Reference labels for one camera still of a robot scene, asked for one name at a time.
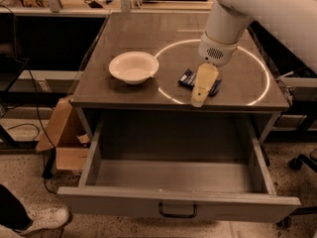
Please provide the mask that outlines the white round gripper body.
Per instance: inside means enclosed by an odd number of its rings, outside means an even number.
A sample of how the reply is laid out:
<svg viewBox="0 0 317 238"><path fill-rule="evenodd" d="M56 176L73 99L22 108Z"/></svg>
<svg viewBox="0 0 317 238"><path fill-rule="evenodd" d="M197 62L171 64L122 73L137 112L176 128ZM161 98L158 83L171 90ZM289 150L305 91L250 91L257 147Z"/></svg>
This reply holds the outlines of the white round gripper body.
<svg viewBox="0 0 317 238"><path fill-rule="evenodd" d="M221 44L212 40L207 33L204 32L201 36L198 52L207 62L220 67L230 61L238 45L238 43Z"/></svg>

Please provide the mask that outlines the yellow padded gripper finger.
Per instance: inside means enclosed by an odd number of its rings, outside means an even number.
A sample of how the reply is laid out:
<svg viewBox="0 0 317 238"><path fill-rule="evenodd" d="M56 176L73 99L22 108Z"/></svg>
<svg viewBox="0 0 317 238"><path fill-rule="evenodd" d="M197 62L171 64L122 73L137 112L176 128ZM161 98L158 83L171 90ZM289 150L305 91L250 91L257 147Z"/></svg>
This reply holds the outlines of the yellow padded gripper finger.
<svg viewBox="0 0 317 238"><path fill-rule="evenodd" d="M211 63L203 63L197 70L191 92L191 105L201 107L219 75L218 68Z"/></svg>

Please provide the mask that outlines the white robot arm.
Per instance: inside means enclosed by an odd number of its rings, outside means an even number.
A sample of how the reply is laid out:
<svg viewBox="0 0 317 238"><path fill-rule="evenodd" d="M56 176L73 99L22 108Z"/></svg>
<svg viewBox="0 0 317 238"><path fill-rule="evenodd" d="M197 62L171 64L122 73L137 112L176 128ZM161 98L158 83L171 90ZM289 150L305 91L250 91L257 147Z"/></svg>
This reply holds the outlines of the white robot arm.
<svg viewBox="0 0 317 238"><path fill-rule="evenodd" d="M196 74L193 106L204 104L218 68L230 61L252 22L317 70L317 0L214 0L198 49L205 63Z"/></svg>

